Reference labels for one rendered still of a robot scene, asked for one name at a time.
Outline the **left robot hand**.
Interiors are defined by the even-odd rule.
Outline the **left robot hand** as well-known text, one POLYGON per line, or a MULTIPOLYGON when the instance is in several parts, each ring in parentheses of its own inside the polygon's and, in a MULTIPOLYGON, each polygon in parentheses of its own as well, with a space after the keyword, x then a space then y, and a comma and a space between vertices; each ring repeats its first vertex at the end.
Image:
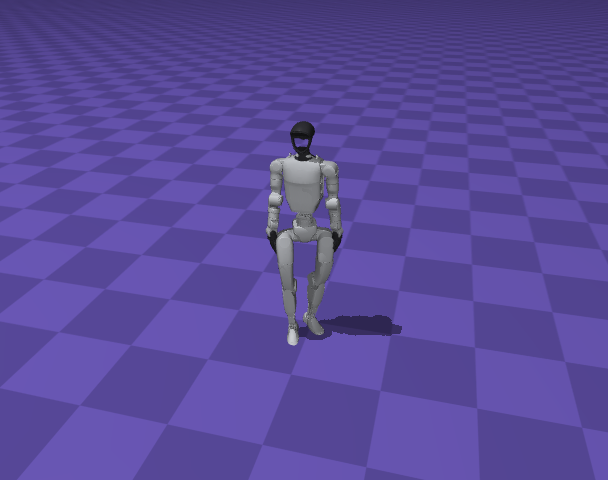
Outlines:
POLYGON ((342 235, 341 235, 341 236, 338 238, 338 233, 337 233, 337 232, 333 232, 333 233, 332 233, 332 238, 334 239, 334 242, 333 242, 333 244, 334 244, 334 245, 333 245, 333 249, 334 249, 334 252, 335 252, 335 251, 336 251, 336 249, 338 249, 338 246, 339 246, 339 245, 340 245, 340 243, 341 243, 342 235))

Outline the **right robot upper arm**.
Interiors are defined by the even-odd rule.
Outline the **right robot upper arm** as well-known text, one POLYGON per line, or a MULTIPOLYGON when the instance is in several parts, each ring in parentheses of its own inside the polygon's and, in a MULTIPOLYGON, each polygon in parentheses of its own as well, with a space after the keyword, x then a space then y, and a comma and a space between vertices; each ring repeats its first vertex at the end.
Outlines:
POLYGON ((270 195, 269 204, 272 206, 281 206, 283 203, 281 188, 283 181, 282 166, 285 159, 286 158, 278 158, 270 164, 270 187, 272 192, 270 195))

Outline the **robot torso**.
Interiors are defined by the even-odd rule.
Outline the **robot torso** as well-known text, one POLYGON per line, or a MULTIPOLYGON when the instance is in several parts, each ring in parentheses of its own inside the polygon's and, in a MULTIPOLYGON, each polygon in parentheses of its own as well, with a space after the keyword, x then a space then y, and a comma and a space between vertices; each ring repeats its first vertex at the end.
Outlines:
POLYGON ((294 242, 306 243, 317 240, 317 223, 312 213, 324 195, 325 177, 320 166, 323 159, 309 154, 305 157, 312 159, 298 161, 295 156, 299 157, 298 153, 290 152, 282 166, 285 196, 290 210, 297 213, 292 222, 294 242))

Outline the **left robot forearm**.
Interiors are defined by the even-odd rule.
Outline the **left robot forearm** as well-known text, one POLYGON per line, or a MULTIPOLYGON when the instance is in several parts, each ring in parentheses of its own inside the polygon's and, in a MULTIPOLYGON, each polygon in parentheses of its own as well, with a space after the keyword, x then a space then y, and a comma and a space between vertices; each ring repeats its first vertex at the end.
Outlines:
POLYGON ((337 210, 329 210, 331 233, 337 232, 338 238, 343 234, 341 227, 341 206, 340 200, 337 198, 337 210))

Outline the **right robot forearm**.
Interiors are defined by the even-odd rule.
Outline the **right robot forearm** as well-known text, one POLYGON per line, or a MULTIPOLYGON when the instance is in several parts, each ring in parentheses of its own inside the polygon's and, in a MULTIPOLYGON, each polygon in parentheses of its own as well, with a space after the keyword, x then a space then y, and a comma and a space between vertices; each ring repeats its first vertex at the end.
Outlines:
POLYGON ((268 223, 267 223, 268 226, 266 228, 266 233, 269 237, 270 237, 270 232, 273 230, 276 231, 276 234, 278 233, 277 229, 278 229, 278 224, 279 224, 279 213, 280 213, 280 208, 278 208, 278 206, 272 206, 269 204, 270 195, 268 198, 268 223))

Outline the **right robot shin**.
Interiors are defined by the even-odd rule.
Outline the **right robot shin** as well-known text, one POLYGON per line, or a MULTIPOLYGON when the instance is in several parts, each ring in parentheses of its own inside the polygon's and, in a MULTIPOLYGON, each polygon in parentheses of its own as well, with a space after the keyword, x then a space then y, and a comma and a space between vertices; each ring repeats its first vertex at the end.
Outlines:
POLYGON ((282 288, 282 292, 283 292, 284 309, 288 316, 289 330, 291 329, 292 324, 294 325, 294 329, 295 329, 295 327, 296 327, 296 322, 295 322, 296 292, 295 293, 291 292, 291 290, 283 291, 283 288, 282 288))

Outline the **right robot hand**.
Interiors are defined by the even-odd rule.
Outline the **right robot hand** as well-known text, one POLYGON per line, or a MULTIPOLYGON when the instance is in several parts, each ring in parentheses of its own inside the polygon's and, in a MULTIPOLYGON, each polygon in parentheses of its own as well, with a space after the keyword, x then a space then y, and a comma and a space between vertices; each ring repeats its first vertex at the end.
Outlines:
POLYGON ((270 237, 267 236, 268 240, 270 240, 270 245, 273 248, 274 252, 276 253, 276 239, 277 239, 277 234, 276 231, 271 231, 270 232, 270 237))

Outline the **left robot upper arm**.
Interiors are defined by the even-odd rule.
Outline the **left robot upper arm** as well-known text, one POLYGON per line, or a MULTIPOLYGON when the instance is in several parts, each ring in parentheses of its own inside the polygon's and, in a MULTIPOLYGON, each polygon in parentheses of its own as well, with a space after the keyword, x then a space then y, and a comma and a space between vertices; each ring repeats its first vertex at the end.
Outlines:
POLYGON ((337 198, 339 191, 338 165, 333 161, 322 160, 321 172, 326 177, 326 188, 328 198, 325 198, 325 206, 328 210, 337 210, 337 198))

